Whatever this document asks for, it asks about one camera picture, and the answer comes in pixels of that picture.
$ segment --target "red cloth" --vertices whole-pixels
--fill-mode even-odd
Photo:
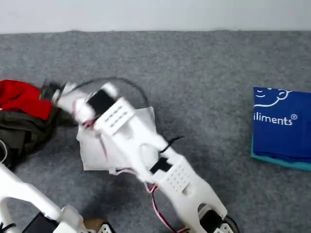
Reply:
[[[2,110],[23,111],[32,116],[47,120],[52,103],[39,100],[40,90],[28,83],[0,81],[0,108]]]

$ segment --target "white wall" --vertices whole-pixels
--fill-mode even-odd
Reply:
[[[310,30],[311,0],[1,0],[0,33]]]

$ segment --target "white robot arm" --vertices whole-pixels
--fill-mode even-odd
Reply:
[[[134,171],[137,178],[141,182],[152,184],[153,190],[157,188],[169,198],[187,231],[233,233],[228,223],[224,221],[227,210],[210,185],[195,173],[183,155],[174,151],[161,135],[152,132],[143,123],[124,97],[118,98],[118,91],[112,84],[105,84],[93,95],[81,92],[74,84],[67,84],[62,90],[57,89],[53,93],[52,101],[73,114],[80,124],[88,125],[98,137],[103,134],[110,137],[122,152],[122,159],[131,165],[129,168]],[[166,148],[150,170],[144,164],[143,157],[148,156],[143,154],[144,147],[154,147],[159,151]],[[3,179],[0,174],[0,183],[3,180],[7,183],[13,180],[16,185],[15,188],[8,189],[10,191],[7,193],[3,194],[3,191],[0,191],[0,222],[4,222],[5,225],[12,223],[5,200],[7,197],[13,197],[30,201],[45,214],[45,217],[59,223],[54,233],[85,231],[82,217],[72,207],[61,211],[33,186],[21,183],[2,165],[0,165],[1,172],[10,178]],[[22,188],[30,190],[34,197],[40,198],[29,200],[29,195],[16,196]],[[198,207],[202,205],[204,207],[198,211]],[[63,225],[71,231],[60,229]],[[14,228],[7,232],[18,233]]]

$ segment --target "teal cloth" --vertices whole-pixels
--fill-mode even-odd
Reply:
[[[252,139],[252,147],[251,147],[251,157],[254,159],[259,159],[262,161],[266,161],[266,162],[281,165],[281,166],[291,167],[291,168],[305,170],[305,171],[311,171],[311,163],[305,163],[305,162],[291,163],[291,162],[286,162],[281,159],[273,159],[268,156],[256,155],[253,150],[253,139]]]

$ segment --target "black wire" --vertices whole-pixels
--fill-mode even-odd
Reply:
[[[0,223],[0,233],[5,233],[8,229],[12,228],[12,227],[16,227],[15,223],[11,223],[9,225],[7,225],[6,227],[3,228],[3,222]]]
[[[225,217],[225,219],[226,219],[226,218],[229,219],[229,220],[233,223],[234,227],[235,227],[236,230],[237,230],[237,233],[241,233],[240,228],[239,228],[238,224],[236,223],[236,221],[235,221],[232,217],[230,217],[229,215],[227,215],[227,216]]]
[[[170,140],[168,141],[168,145],[167,145],[163,150],[159,151],[159,153],[165,152],[170,146],[172,146],[172,144],[173,144],[175,141],[177,141],[177,140],[179,140],[179,139],[182,139],[182,138],[184,138],[184,137],[185,137],[185,136],[178,136],[178,137],[174,137],[174,138],[170,139]]]

